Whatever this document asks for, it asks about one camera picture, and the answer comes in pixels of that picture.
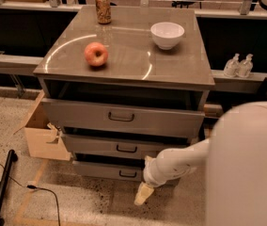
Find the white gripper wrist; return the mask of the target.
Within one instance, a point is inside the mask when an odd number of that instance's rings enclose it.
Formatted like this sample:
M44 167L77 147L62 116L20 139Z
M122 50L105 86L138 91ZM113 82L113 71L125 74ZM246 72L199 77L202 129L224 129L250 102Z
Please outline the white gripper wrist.
M166 183L166 178L157 167L156 159L148 155L145 157L143 177L145 183L140 184L134 199L134 204L137 206L142 205L151 196L155 187Z

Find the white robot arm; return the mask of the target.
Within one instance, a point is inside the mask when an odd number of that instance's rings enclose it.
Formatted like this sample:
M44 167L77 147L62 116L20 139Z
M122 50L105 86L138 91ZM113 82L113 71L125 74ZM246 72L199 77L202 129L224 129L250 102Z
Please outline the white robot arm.
M208 139L146 157L134 203L200 166L206 167L206 226L267 226L267 102L230 109Z

